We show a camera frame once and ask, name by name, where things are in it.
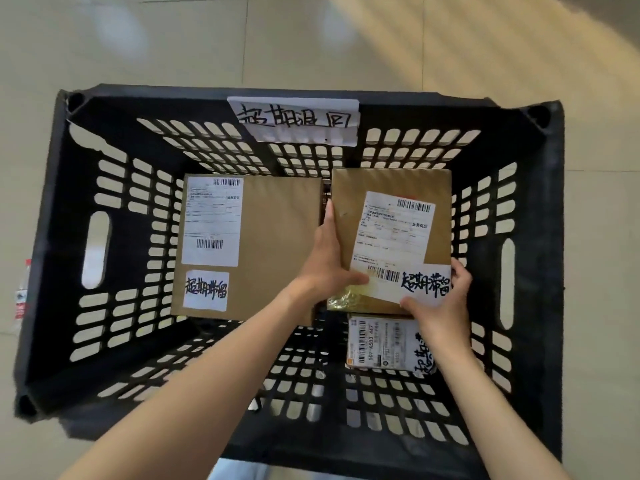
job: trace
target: package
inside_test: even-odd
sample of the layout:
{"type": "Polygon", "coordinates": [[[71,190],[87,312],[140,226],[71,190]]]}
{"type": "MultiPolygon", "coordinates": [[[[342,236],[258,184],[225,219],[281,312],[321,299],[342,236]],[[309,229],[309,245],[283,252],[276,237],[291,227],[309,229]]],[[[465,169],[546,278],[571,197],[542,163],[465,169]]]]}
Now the package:
{"type": "MultiPolygon", "coordinates": [[[[244,321],[300,271],[320,223],[321,178],[187,175],[171,312],[244,321]]],[[[310,326],[312,313],[300,325],[310,326]]]]}
{"type": "Polygon", "coordinates": [[[328,309],[406,315],[400,299],[437,305],[451,287],[451,172],[334,169],[342,266],[370,275],[328,309]]]}
{"type": "Polygon", "coordinates": [[[433,374],[436,364],[418,322],[406,318],[350,315],[348,367],[433,374]]]}

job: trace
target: cardboard box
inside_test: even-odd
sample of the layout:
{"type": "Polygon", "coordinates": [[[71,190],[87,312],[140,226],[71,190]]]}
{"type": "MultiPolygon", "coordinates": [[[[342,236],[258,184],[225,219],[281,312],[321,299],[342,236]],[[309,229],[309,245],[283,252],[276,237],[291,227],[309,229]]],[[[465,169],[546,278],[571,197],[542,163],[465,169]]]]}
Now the cardboard box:
{"type": "Polygon", "coordinates": [[[307,259],[322,179],[187,175],[184,186],[171,312],[247,320],[307,259]]]}
{"type": "Polygon", "coordinates": [[[416,320],[349,315],[347,367],[433,374],[436,363],[416,320]]]}
{"type": "MultiPolygon", "coordinates": [[[[352,268],[352,256],[356,245],[358,226],[365,200],[372,197],[367,193],[378,193],[377,197],[388,199],[400,205],[419,206],[425,210],[422,214],[427,216],[425,221],[414,222],[413,225],[424,227],[413,228],[417,232],[426,231],[428,241],[424,241],[426,251],[411,258],[416,266],[423,263],[434,266],[442,274],[448,276],[442,279],[446,289],[442,288],[439,294],[436,290],[436,302],[448,292],[451,272],[451,172],[443,169],[365,169],[365,168],[339,168],[332,174],[332,200],[335,206],[336,228],[340,241],[341,261],[345,269],[352,268]]],[[[380,272],[381,276],[391,273],[389,270],[372,268],[371,272],[380,272]]],[[[398,283],[399,276],[393,276],[398,283]]],[[[356,294],[356,299],[330,300],[329,309],[340,309],[348,312],[368,314],[407,315],[397,303],[386,301],[371,296],[356,294]]]]}

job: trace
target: right hand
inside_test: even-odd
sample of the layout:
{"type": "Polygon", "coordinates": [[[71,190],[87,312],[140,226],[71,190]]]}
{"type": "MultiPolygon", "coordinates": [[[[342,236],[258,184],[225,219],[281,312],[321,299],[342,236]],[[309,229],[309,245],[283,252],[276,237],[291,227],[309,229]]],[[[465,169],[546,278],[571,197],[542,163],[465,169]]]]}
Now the right hand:
{"type": "Polygon", "coordinates": [[[453,289],[444,297],[439,307],[423,305],[408,296],[400,300],[400,306],[418,320],[420,334],[436,362],[441,362],[449,356],[473,354],[467,311],[467,293],[471,280],[471,274],[462,263],[452,258],[453,289]]]}

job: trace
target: left hand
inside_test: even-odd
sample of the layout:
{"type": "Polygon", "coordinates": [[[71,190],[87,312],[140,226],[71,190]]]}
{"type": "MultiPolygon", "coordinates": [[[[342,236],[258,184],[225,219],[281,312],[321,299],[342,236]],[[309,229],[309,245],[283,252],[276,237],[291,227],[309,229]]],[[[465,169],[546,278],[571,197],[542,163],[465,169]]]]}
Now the left hand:
{"type": "Polygon", "coordinates": [[[335,232],[333,202],[326,203],[324,222],[316,229],[314,248],[302,266],[298,281],[308,287],[314,302],[340,293],[348,285],[365,285],[368,275],[340,266],[340,243],[335,232]]]}

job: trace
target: brown cardboard box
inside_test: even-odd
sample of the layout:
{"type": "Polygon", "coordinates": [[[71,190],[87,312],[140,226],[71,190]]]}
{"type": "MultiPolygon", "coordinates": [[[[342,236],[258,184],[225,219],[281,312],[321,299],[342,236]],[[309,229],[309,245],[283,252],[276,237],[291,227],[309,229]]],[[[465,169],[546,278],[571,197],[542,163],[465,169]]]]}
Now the brown cardboard box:
{"type": "MultiPolygon", "coordinates": [[[[451,263],[451,172],[431,169],[338,168],[332,172],[332,201],[342,251],[342,266],[351,264],[358,224],[368,191],[436,204],[424,263],[451,263]]],[[[406,315],[396,303],[358,296],[341,310],[406,315]]]]}
{"type": "MultiPolygon", "coordinates": [[[[171,312],[191,317],[247,320],[296,277],[311,251],[320,221],[322,179],[240,177],[244,178],[244,190],[238,266],[223,267],[182,264],[190,177],[231,178],[211,174],[185,177],[171,312]],[[226,311],[183,306],[186,274],[192,269],[229,273],[226,311]]],[[[301,318],[300,325],[310,326],[311,322],[312,313],[309,313],[301,318]]]]}

